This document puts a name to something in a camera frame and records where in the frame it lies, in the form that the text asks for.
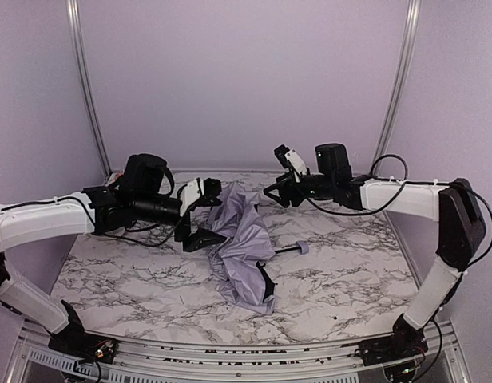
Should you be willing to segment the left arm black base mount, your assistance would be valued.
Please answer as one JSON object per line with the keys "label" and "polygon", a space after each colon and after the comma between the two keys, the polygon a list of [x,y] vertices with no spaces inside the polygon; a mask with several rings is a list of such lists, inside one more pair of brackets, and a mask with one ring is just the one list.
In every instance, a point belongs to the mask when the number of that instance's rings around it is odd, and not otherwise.
{"label": "left arm black base mount", "polygon": [[111,364],[117,352],[117,339],[88,333],[75,309],[64,300],[61,300],[61,304],[68,314],[68,325],[56,334],[50,333],[49,348]]}

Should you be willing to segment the lavender folding umbrella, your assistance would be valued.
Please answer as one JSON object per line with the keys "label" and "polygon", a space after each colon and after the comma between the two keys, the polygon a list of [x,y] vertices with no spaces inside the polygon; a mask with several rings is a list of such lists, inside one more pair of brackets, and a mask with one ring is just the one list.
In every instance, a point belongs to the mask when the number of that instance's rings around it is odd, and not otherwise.
{"label": "lavender folding umbrella", "polygon": [[208,259],[218,279],[218,291],[229,303],[254,311],[272,314],[276,284],[265,265],[278,254],[298,251],[305,255],[309,246],[298,241],[292,247],[275,251],[267,226],[257,211],[260,194],[234,181],[220,193],[222,204],[209,212],[205,227],[224,236],[224,242],[211,246]]}

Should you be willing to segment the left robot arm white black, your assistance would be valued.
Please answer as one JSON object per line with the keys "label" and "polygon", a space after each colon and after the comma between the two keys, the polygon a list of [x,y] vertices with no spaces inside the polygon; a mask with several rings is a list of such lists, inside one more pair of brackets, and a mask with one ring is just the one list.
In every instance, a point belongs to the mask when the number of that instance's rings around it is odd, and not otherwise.
{"label": "left robot arm white black", "polygon": [[190,214],[197,207],[220,206],[220,193],[220,181],[211,178],[196,178],[176,189],[166,160],[141,153],[128,158],[122,175],[109,185],[0,205],[0,303],[36,321],[53,339],[77,342],[85,329],[73,307],[21,276],[6,261],[6,250],[66,235],[113,238],[115,230],[130,229],[138,222],[169,225],[168,237],[181,243],[184,251],[200,250],[226,238],[204,228],[193,231]]}

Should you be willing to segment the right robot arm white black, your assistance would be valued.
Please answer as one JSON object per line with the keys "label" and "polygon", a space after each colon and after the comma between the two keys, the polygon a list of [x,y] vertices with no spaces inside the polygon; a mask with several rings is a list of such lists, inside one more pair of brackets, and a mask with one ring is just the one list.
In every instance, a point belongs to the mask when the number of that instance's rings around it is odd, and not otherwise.
{"label": "right robot arm white black", "polygon": [[285,145],[274,154],[286,172],[266,187],[264,194],[282,207],[331,200],[349,209],[351,216],[390,211],[438,223],[437,258],[419,292],[393,325],[394,339],[415,340],[453,296],[463,275],[481,259],[477,251],[486,236],[481,210],[488,208],[488,203],[464,178],[439,182],[383,178],[372,172],[354,176],[343,144],[315,147],[316,174]]}

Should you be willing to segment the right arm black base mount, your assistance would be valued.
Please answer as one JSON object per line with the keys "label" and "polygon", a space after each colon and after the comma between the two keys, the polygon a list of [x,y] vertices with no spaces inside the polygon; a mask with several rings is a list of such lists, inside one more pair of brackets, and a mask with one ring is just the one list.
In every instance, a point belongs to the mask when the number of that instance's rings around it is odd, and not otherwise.
{"label": "right arm black base mount", "polygon": [[355,350],[365,366],[378,365],[400,359],[424,355],[428,351],[425,338],[417,338],[414,342],[398,344],[395,336],[385,336],[361,341]]}

